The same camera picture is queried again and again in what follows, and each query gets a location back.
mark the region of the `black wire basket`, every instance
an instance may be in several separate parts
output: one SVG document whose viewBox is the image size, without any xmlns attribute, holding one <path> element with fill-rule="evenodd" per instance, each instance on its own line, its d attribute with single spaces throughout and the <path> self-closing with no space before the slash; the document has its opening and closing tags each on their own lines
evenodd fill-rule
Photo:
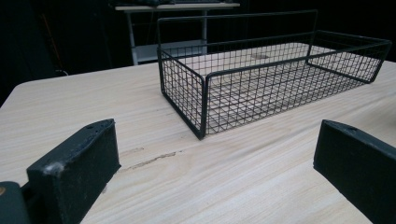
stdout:
<svg viewBox="0 0 396 224">
<path fill-rule="evenodd" d="M 313 30 L 163 48 L 169 21 L 315 14 Z M 391 42 L 316 31 L 315 10 L 158 20 L 164 97 L 194 134 L 204 138 L 375 81 Z"/>
</svg>

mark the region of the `metal wire mesh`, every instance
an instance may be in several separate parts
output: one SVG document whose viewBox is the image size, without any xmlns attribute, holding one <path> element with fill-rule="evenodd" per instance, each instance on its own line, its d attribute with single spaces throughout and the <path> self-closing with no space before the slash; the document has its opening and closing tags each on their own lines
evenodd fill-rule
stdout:
<svg viewBox="0 0 396 224">
<path fill-rule="evenodd" d="M 201 139 L 373 82 L 389 47 L 317 31 L 159 49 L 163 95 Z"/>
</svg>

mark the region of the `dark backdrop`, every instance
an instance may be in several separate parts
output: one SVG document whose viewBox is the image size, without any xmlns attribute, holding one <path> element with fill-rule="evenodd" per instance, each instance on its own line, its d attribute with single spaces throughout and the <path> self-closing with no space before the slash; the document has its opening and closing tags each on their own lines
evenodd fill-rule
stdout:
<svg viewBox="0 0 396 224">
<path fill-rule="evenodd" d="M 396 40 L 395 13 L 385 0 L 350 0 L 348 4 L 341 0 L 239 2 L 241 7 L 237 9 L 213 10 L 209 15 L 317 9 L 318 29 Z M 125 15 L 112 9 L 108 0 L 2 1 L 0 8 L 0 105 L 22 82 L 132 65 Z M 200 13 L 134 14 L 136 43 L 155 43 L 152 22 L 180 15 Z M 301 23 L 288 26 L 299 27 Z M 251 34 L 267 35 L 269 30 L 260 23 L 246 27 L 242 21 L 213 22 L 208 37 L 211 41 L 247 38 Z M 183 39 L 191 33 L 192 29 L 182 30 L 170 36 Z M 396 62 L 394 48 L 387 60 Z"/>
</svg>

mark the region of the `light wood tabletop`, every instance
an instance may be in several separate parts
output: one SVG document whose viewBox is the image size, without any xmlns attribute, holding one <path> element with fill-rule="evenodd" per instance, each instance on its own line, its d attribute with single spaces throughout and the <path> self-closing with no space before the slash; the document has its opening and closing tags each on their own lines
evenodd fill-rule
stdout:
<svg viewBox="0 0 396 224">
<path fill-rule="evenodd" d="M 158 64 L 23 83 L 0 108 L 0 180 L 114 119 L 122 167 L 82 223 L 370 223 L 313 168 L 323 119 L 396 146 L 396 63 L 370 84 L 198 140 Z"/>
</svg>

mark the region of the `shelf leg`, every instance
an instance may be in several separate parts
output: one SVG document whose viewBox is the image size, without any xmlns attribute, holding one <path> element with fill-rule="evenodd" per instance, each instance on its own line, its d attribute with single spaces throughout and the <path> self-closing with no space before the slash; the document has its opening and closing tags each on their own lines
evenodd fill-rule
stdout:
<svg viewBox="0 0 396 224">
<path fill-rule="evenodd" d="M 207 10 L 202 11 L 203 16 L 207 16 Z M 202 44 L 206 45 L 207 44 L 207 18 L 204 18 L 202 20 Z M 206 55 L 207 54 L 207 47 L 202 46 L 202 54 Z"/>
<path fill-rule="evenodd" d="M 137 61 L 136 45 L 134 44 L 134 29 L 132 28 L 131 13 L 125 13 L 126 20 L 128 21 L 129 30 L 129 40 L 131 42 L 131 52 L 132 52 L 132 63 L 133 65 L 139 65 Z"/>
</svg>

